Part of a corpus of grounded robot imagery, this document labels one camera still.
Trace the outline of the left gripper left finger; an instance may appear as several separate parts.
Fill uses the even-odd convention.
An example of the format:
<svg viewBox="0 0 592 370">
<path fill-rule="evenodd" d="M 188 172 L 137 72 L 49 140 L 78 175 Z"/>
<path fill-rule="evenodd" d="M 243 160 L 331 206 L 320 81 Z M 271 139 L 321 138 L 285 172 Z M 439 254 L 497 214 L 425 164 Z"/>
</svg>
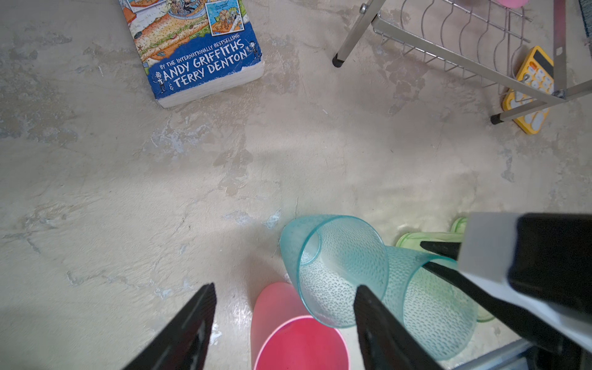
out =
<svg viewBox="0 0 592 370">
<path fill-rule="evenodd" d="M 203 285 L 126 369 L 202 369 L 214 324 L 215 285 Z"/>
</svg>

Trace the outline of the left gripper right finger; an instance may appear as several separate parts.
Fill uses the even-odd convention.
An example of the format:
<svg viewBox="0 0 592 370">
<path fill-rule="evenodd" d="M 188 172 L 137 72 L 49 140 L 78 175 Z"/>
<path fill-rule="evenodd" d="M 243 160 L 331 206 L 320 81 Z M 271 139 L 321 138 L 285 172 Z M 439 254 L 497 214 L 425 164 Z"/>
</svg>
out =
<svg viewBox="0 0 592 370">
<path fill-rule="evenodd" d="M 367 286 L 358 286 L 353 308 L 366 369 L 441 368 Z"/>
</svg>

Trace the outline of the teal cup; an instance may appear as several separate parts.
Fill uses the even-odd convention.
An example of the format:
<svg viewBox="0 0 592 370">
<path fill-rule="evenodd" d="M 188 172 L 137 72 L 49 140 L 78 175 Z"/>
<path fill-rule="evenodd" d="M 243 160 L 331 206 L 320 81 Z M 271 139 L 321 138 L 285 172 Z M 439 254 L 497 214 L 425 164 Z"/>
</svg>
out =
<svg viewBox="0 0 592 370">
<path fill-rule="evenodd" d="M 386 248 L 388 285 L 382 303 L 437 361 L 467 346 L 477 323 L 477 304 L 459 288 L 426 270 L 434 263 L 456 270 L 456 261 L 401 247 Z"/>
<path fill-rule="evenodd" d="M 353 216 L 314 215 L 288 223 L 280 236 L 282 260 L 305 308 L 323 325 L 356 325 L 354 301 L 365 285 L 382 297 L 389 259 L 378 232 Z"/>
</svg>

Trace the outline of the pink cup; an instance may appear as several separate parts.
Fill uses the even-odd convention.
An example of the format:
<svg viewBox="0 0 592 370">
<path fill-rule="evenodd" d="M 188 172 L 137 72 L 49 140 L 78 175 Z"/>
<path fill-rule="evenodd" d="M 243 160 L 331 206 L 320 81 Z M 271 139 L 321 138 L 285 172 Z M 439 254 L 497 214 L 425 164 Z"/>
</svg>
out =
<svg viewBox="0 0 592 370">
<path fill-rule="evenodd" d="M 339 330 L 309 314 L 293 285 L 276 282 L 257 297 L 251 322 L 253 369 L 349 369 Z"/>
<path fill-rule="evenodd" d="M 519 9 L 524 7 L 529 0 L 496 0 L 496 2 L 508 9 Z"/>
</svg>

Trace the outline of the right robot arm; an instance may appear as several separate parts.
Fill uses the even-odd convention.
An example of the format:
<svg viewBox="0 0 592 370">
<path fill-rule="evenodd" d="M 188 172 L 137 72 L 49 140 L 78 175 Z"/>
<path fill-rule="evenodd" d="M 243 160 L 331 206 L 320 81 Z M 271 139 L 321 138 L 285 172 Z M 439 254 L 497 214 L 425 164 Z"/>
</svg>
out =
<svg viewBox="0 0 592 370">
<path fill-rule="evenodd" d="M 423 240 L 460 288 L 522 338 L 549 352 L 591 350 L 591 216 L 473 213 L 461 242 Z"/>
</svg>

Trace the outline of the silver metal dish rack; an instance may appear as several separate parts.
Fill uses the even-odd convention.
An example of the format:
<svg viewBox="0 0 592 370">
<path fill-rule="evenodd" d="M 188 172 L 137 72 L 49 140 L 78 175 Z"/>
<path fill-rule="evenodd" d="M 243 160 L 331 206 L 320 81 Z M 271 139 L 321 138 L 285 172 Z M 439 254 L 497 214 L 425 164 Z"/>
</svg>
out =
<svg viewBox="0 0 592 370">
<path fill-rule="evenodd" d="M 567 3 L 553 2 L 553 44 L 536 46 L 525 35 L 532 22 L 524 7 L 508 9 L 496 1 L 403 1 L 417 21 L 401 16 L 390 22 L 381 15 L 383 1 L 361 4 L 359 17 L 332 59 L 339 68 L 367 29 L 383 42 L 394 41 L 402 52 L 424 64 L 439 63 L 445 72 L 495 87 L 502 111 L 493 125 L 513 121 L 526 134 L 536 134 L 549 109 L 590 95 L 591 81 L 573 85 L 567 76 Z"/>
</svg>

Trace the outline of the pink cup front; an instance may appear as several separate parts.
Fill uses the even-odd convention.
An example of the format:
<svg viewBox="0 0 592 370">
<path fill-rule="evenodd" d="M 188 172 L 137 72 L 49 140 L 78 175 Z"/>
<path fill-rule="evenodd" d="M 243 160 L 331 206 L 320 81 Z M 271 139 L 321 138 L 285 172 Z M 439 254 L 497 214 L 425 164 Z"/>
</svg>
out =
<svg viewBox="0 0 592 370">
<path fill-rule="evenodd" d="M 339 330 L 309 314 L 293 285 L 276 282 L 257 297 L 251 322 L 253 369 L 349 369 Z"/>
</svg>

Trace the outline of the green cup left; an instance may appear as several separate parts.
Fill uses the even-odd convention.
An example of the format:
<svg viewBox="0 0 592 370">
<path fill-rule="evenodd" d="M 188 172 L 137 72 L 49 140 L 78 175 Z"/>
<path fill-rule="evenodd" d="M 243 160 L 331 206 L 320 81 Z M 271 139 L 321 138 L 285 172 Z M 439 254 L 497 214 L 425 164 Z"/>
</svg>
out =
<svg viewBox="0 0 592 370">
<path fill-rule="evenodd" d="M 409 232 L 402 235 L 402 237 L 396 242 L 395 246 L 426 252 L 426 250 L 420 246 L 422 241 L 461 243 L 463 241 L 463 234 L 445 232 Z M 494 316 L 492 314 L 483 307 L 478 307 L 477 321 L 479 323 L 491 322 L 493 319 Z"/>
</svg>

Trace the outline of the green cup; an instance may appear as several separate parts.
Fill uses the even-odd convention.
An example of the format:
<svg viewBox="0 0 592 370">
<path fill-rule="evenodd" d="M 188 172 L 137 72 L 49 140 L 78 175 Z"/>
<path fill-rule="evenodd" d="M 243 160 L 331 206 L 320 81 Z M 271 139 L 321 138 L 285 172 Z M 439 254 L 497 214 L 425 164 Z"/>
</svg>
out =
<svg viewBox="0 0 592 370">
<path fill-rule="evenodd" d="M 468 219 L 466 217 L 457 218 L 453 222 L 450 231 L 455 234 L 464 234 L 465 229 L 467 228 L 467 221 Z"/>
<path fill-rule="evenodd" d="M 409 232 L 402 235 L 402 237 L 396 242 L 395 246 L 426 252 L 426 250 L 420 246 L 422 241 L 461 243 L 463 241 L 463 234 L 445 232 Z M 491 322 L 493 319 L 494 316 L 492 314 L 483 307 L 478 307 L 477 321 L 479 323 Z"/>
</svg>

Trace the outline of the green cup right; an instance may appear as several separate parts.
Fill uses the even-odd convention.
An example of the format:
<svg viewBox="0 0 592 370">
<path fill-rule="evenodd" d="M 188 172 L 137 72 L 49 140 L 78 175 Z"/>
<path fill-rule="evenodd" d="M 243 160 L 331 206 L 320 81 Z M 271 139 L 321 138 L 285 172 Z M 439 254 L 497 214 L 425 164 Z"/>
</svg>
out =
<svg viewBox="0 0 592 370">
<path fill-rule="evenodd" d="M 466 217 L 457 218 L 453 222 L 450 231 L 455 234 L 464 234 L 465 229 L 467 228 L 467 221 L 468 219 Z"/>
</svg>

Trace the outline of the blue treehouse book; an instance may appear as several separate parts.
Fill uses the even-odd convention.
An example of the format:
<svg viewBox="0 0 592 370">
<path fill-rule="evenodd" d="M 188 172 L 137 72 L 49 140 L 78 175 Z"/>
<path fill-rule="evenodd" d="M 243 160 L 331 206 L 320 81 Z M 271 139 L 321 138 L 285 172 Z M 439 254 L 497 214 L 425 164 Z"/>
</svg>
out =
<svg viewBox="0 0 592 370">
<path fill-rule="evenodd" d="M 264 74 L 263 53 L 242 1 L 121 1 L 120 6 L 163 108 Z"/>
</svg>

